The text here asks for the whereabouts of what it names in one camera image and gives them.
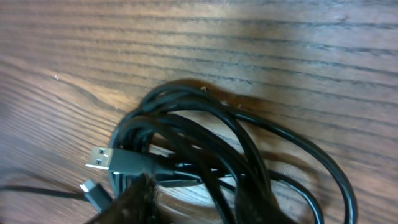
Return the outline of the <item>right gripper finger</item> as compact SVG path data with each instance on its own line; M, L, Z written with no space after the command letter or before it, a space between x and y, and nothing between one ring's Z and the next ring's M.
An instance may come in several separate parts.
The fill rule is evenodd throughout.
M156 224L159 216L155 204L155 184L140 175L109 207L85 224Z

